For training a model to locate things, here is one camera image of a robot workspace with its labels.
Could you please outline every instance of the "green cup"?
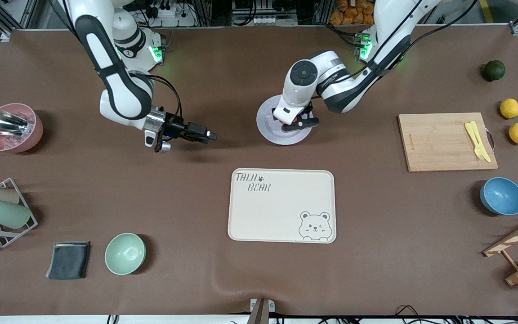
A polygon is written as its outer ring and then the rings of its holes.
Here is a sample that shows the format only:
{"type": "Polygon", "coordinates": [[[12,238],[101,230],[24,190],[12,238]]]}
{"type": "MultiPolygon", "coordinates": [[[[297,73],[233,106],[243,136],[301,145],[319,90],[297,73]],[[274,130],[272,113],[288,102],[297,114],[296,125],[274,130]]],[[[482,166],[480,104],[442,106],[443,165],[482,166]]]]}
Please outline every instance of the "green cup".
{"type": "Polygon", "coordinates": [[[14,230],[21,228],[31,218],[29,208],[0,200],[0,224],[14,230]]]}

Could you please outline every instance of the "blue bowl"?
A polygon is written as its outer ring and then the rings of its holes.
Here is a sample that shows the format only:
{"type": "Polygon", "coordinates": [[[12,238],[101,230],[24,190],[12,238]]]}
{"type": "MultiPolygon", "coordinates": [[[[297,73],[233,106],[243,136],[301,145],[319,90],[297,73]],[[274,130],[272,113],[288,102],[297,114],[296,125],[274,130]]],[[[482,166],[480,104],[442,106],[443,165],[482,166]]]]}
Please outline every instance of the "blue bowl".
{"type": "Polygon", "coordinates": [[[518,214],[518,185],[506,178],[492,178],[481,188],[481,201],[500,215],[518,214]]]}

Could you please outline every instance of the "pink bowl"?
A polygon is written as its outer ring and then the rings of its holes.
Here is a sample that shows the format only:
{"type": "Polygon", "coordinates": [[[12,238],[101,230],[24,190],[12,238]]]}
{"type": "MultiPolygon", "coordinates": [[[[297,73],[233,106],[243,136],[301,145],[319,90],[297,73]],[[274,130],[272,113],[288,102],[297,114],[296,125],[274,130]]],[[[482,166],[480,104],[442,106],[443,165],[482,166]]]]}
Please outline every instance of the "pink bowl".
{"type": "Polygon", "coordinates": [[[28,117],[35,116],[35,125],[31,130],[31,133],[29,133],[27,138],[25,138],[18,145],[6,149],[5,136],[0,135],[0,151],[20,153],[33,148],[33,146],[35,146],[39,142],[41,136],[43,136],[43,125],[41,124],[41,120],[39,119],[39,117],[35,114],[35,111],[33,111],[33,109],[29,108],[29,106],[27,105],[18,103],[2,105],[0,109],[5,110],[9,113],[13,113],[14,115],[17,115],[18,113],[23,113],[23,115],[26,115],[28,117]]]}

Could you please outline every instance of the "white plate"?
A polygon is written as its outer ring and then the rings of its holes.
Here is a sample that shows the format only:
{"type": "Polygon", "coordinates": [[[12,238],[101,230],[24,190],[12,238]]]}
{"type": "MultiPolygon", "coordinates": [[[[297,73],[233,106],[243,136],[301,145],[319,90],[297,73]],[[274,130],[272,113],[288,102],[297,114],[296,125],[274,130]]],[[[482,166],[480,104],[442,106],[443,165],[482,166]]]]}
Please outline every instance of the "white plate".
{"type": "Polygon", "coordinates": [[[273,119],[273,108],[279,104],[281,94],[273,96],[259,107],[257,111],[257,128],[263,137],[267,138],[269,142],[279,145],[293,145],[303,141],[309,133],[311,128],[284,132],[281,129],[281,121],[273,119]]]}
{"type": "Polygon", "coordinates": [[[337,237],[333,174],[324,170],[235,170],[228,233],[238,241],[333,242],[337,237]]]}

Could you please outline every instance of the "yellow plastic fork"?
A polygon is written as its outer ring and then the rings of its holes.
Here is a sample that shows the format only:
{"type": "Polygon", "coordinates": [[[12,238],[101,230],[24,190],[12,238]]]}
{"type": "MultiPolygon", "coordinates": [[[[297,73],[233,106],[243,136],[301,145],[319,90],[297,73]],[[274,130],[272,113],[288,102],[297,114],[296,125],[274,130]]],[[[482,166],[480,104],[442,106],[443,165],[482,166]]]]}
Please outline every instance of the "yellow plastic fork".
{"type": "Polygon", "coordinates": [[[483,146],[483,142],[481,141],[481,136],[479,135],[479,129],[477,128],[477,123],[475,121],[469,121],[469,123],[465,123],[465,129],[471,137],[471,141],[475,146],[475,155],[479,158],[479,160],[485,160],[487,162],[491,162],[491,157],[487,154],[487,150],[485,150],[485,146],[483,146]]]}

